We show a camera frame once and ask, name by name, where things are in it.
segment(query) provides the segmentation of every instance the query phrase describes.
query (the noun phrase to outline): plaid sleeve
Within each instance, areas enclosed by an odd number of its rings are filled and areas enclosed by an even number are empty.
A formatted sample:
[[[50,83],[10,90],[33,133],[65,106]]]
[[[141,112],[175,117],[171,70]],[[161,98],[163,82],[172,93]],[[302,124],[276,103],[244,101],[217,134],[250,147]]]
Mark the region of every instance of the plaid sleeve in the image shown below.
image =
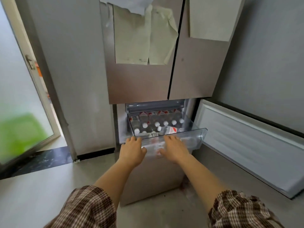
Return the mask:
[[[112,199],[101,188],[84,186],[75,189],[59,215],[45,228],[116,227],[116,210]]]
[[[246,197],[235,190],[220,193],[208,217],[209,227],[283,227],[258,197]]]

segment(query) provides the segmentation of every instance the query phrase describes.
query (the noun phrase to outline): torn paper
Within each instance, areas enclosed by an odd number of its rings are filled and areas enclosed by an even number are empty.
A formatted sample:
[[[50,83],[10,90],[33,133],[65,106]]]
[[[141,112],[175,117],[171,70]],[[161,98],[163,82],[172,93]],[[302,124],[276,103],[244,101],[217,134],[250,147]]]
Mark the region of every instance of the torn paper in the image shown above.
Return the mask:
[[[113,6],[116,63],[147,65],[151,34],[150,5],[145,16]]]
[[[242,0],[190,0],[190,37],[230,41]]]
[[[171,9],[153,6],[151,14],[150,65],[167,65],[178,30]]]
[[[153,0],[99,0],[103,3],[111,3],[121,8],[128,9],[131,13],[145,15],[146,8]]]

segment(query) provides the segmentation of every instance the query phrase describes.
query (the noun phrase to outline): door frame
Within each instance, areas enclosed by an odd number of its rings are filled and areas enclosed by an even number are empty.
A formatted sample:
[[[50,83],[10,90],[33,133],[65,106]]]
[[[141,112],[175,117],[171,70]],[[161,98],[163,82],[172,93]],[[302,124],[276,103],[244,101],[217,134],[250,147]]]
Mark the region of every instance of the door frame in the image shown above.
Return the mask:
[[[54,132],[54,134],[52,136],[48,137],[47,139],[45,139],[44,141],[40,142],[39,144],[37,144],[36,146],[34,146],[33,148],[30,149],[30,150],[34,149],[34,150],[38,151],[43,146],[47,145],[51,141],[60,137],[61,134],[60,134],[59,127],[56,123],[55,116],[53,114],[48,96],[46,95],[46,92],[43,88],[42,82],[39,77],[39,73],[37,71],[37,68],[35,67],[34,61],[36,60],[36,58],[34,55],[34,51],[29,42],[29,39],[28,39],[27,33],[25,31],[25,27],[23,25],[16,2],[15,2],[15,0],[1,0],[1,3],[4,8],[4,11],[6,12],[6,16],[10,22],[11,28],[14,32],[14,35],[15,35],[16,41],[19,45],[24,62],[28,68],[32,81],[35,85],[37,94],[40,98],[44,111],[47,115],[49,123]],[[32,61],[31,65],[33,66],[33,69],[30,67],[30,64],[27,61],[27,59],[30,59]]]

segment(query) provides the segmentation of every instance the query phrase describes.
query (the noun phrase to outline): right hand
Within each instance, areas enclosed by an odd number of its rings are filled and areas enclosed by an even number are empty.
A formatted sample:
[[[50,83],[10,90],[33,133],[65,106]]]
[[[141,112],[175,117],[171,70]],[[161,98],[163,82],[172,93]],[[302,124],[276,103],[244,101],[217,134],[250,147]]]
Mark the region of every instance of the right hand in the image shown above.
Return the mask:
[[[169,161],[180,164],[188,155],[190,155],[185,144],[175,136],[164,136],[166,148],[159,149],[158,152],[166,157]]]

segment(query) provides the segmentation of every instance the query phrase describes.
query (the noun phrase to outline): forearm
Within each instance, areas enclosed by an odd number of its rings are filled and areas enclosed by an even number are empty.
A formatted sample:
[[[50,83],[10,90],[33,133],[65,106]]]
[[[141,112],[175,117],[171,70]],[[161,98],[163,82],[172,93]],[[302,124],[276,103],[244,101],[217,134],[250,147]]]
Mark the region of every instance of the forearm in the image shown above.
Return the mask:
[[[222,191],[227,190],[227,188],[192,155],[186,156],[180,160],[178,164],[184,170],[198,196],[203,201],[207,211],[209,211],[212,208],[217,195]]]
[[[94,186],[103,189],[112,199],[116,209],[126,181],[132,171],[127,163],[118,160],[108,171],[101,176]]]

